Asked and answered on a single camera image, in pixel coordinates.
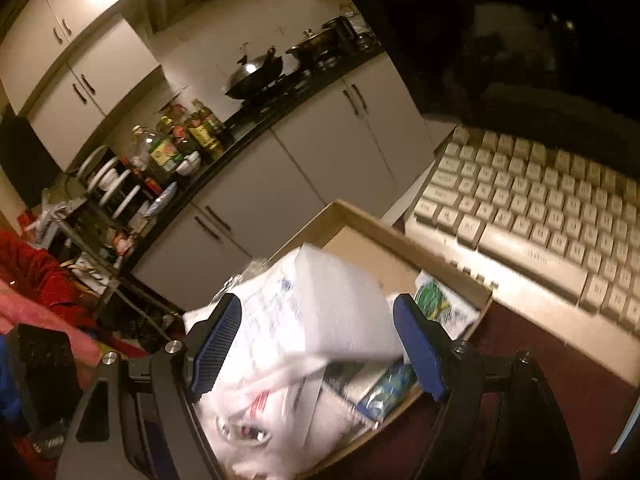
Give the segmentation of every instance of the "bottle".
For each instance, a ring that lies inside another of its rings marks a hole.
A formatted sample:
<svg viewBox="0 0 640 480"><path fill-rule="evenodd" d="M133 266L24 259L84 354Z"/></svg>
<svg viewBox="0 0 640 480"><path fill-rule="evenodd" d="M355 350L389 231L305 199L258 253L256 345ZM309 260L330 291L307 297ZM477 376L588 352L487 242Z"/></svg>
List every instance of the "bottle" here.
<svg viewBox="0 0 640 480"><path fill-rule="evenodd" d="M215 113L211 111L211 108L202 104L202 101L199 99L194 99L191 103L196 108L198 117L207 131L211 135L215 135L219 138L226 148L231 146L234 143L234 138L226 130L225 123L216 117Z"/></svg>
<svg viewBox="0 0 640 480"><path fill-rule="evenodd" d="M191 153L198 151L198 145L191 139L183 124L177 123L166 115L160 118L160 123L157 129L161 133L167 132L166 134L172 137L175 145L184 155L191 155Z"/></svg>
<svg viewBox="0 0 640 480"><path fill-rule="evenodd" d="M214 160L219 158L220 155L225 152L225 149L222 144L220 144L218 138L204 127L204 124L202 124L197 113L191 114L187 118L186 124L193 138L200 143L200 145L213 157Z"/></svg>
<svg viewBox="0 0 640 480"><path fill-rule="evenodd" d="M171 138L159 132L138 125L133 128L133 136L138 138L140 152L147 152L166 176L171 175L184 159L184 155L175 147Z"/></svg>

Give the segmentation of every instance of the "wall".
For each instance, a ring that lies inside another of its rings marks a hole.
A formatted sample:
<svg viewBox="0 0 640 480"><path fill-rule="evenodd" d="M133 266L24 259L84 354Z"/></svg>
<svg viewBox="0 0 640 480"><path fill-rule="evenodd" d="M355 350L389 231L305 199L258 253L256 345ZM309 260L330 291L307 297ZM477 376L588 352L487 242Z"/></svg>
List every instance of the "wall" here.
<svg viewBox="0 0 640 480"><path fill-rule="evenodd" d="M305 29L320 29L348 3L350 0L211 0L158 34L148 36L143 26L137 27L162 64L169 85L151 92L133 108L108 143L124 154L132 127L155 127L157 111L178 92L182 104L188 106L197 97L226 120L241 102L226 97L222 87L238 68L243 43L248 43L249 58L274 45L284 56L284 72L288 73L296 61L284 52L304 38Z"/></svg>

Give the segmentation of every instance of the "cabinet handle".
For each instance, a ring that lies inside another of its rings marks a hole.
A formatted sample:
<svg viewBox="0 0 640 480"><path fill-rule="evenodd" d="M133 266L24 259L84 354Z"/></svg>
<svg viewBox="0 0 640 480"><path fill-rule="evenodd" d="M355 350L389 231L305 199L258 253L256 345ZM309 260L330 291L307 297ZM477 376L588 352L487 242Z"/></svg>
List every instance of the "cabinet handle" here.
<svg viewBox="0 0 640 480"><path fill-rule="evenodd" d="M84 81L84 84L86 85L86 87L89 89L89 92L91 92L92 94L95 95L95 88L92 87L89 82L86 80L86 78L84 77L84 74L80 74L80 77L82 78L82 81Z"/></svg>
<svg viewBox="0 0 640 480"><path fill-rule="evenodd" d="M368 111L367 110L367 102L364 100L364 97L362 97L362 94L360 93L360 89L354 84L351 85L351 88L353 88L356 91L356 94L358 94L358 97L362 101L362 109L367 112Z"/></svg>
<svg viewBox="0 0 640 480"><path fill-rule="evenodd" d="M65 30L66 30L67 34L71 34L71 29L66 24L66 21L64 20L64 18L62 19L62 26L65 27Z"/></svg>
<svg viewBox="0 0 640 480"><path fill-rule="evenodd" d="M58 35L58 32L55 27L53 27L53 35L56 37L56 40L58 41L58 43L62 45L62 38L60 38L60 36Z"/></svg>
<svg viewBox="0 0 640 480"><path fill-rule="evenodd" d="M198 225L199 225L200 227L202 227L202 228L203 228L207 233L209 233L211 236L213 236L213 237L216 239L216 241L217 241L217 242L221 242L221 241L222 241L222 239L221 239L217 234L215 234L215 232L213 232L213 231L212 231L211 229L209 229L206 225L204 225L204 222L203 222L202 220L200 220L197 216L194 216L193 218L194 218L194 220L198 223Z"/></svg>
<svg viewBox="0 0 640 480"><path fill-rule="evenodd" d="M349 100L349 102L351 103L351 107L353 107L353 113L356 115L359 115L359 111L356 108L356 105L353 103L353 99L351 99L351 96L349 95L349 92L347 92L346 90L343 90L342 93L344 94L344 96Z"/></svg>
<svg viewBox="0 0 640 480"><path fill-rule="evenodd" d="M74 90L76 91L76 94L78 94L78 97L79 97L79 98L80 98L80 100L82 101L82 104L83 104L83 105L85 105L85 104L86 104L86 97L84 97L84 96L80 93L80 91L78 90L78 87L76 86L76 83L73 83L71 86L72 86L72 87L74 88Z"/></svg>
<svg viewBox="0 0 640 480"><path fill-rule="evenodd" d="M225 222L222 218L220 218L218 215L216 215L216 214L213 212L213 209L212 209L212 208L210 208L208 205L206 205L206 206L204 206L204 209L206 209L206 210L209 212L209 214L210 214L211 216L213 216L213 218L215 218L215 219L218 221L218 223L219 223L220 225L222 225L222 227L223 227L223 228L225 228L225 229L227 230L227 232L228 232L229 234L231 234L231 233L232 233L232 231L231 231L231 227L229 226L229 224L228 224L228 223L226 223L226 222Z"/></svg>

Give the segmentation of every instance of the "pot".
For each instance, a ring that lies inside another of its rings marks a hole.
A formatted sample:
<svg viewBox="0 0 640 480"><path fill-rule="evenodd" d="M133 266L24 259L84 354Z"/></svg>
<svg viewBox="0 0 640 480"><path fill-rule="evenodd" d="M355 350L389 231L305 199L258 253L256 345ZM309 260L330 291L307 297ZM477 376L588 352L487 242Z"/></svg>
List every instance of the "pot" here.
<svg viewBox="0 0 640 480"><path fill-rule="evenodd" d="M275 53L276 48L272 46L266 54L251 61L244 54L238 60L240 68L233 72L226 83L225 94L232 99L248 99L276 81L282 72L282 58L275 57Z"/></svg>

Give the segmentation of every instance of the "space bar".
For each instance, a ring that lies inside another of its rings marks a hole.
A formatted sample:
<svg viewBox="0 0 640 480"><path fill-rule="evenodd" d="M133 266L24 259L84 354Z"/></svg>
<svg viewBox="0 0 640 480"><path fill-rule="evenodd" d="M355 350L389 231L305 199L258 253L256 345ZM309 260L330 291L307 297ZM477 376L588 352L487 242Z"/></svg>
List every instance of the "space bar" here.
<svg viewBox="0 0 640 480"><path fill-rule="evenodd" d="M523 240L500 228L488 225L478 250L519 270L571 301L580 298L587 272L557 254Z"/></svg>

